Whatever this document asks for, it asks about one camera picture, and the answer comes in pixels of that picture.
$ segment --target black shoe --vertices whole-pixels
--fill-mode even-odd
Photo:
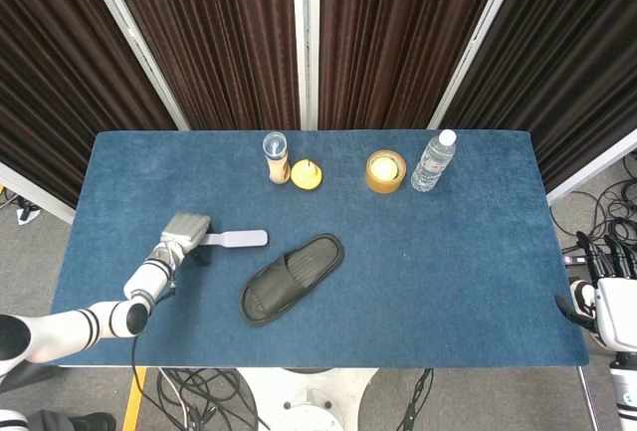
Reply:
[[[115,431],[117,422],[111,414],[93,413],[69,418],[75,431]]]

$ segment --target white bottle cap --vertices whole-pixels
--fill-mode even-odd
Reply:
[[[438,136],[438,140],[445,147],[449,147],[450,145],[454,145],[454,142],[456,141],[456,133],[451,129],[445,129]]]

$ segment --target blue felt table cover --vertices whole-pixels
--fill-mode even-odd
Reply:
[[[53,312],[121,300],[122,287],[177,211],[212,217],[216,232],[265,229],[267,247],[215,247],[187,260],[177,295],[150,318],[138,363],[164,366],[460,367],[578,365],[581,331],[568,296],[530,136],[459,130],[456,157],[431,192],[409,178],[433,130],[286,132],[292,161],[315,160],[306,192],[268,178],[263,131],[106,132],[98,136]],[[393,194],[365,184],[374,151],[400,153]],[[246,324],[246,281],[321,233],[342,265],[291,311]],[[130,339],[105,339],[60,361],[127,365]]]

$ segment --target candle holder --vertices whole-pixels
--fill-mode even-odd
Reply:
[[[406,171],[407,164],[400,154],[393,150],[378,150],[367,159],[365,181],[374,192],[391,194],[400,187]]]

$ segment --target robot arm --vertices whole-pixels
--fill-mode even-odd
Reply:
[[[167,284],[174,289],[175,271],[209,225],[205,215],[175,215],[159,244],[124,285],[124,301],[38,318],[0,315],[0,383],[24,360],[51,361],[88,349],[102,338],[140,334],[155,301]]]
[[[637,429],[637,253],[609,236],[607,257],[583,233],[577,245],[586,254],[591,284],[571,284],[577,311],[562,297],[555,297],[560,311],[590,331],[604,348],[615,352],[610,374],[623,430]]]

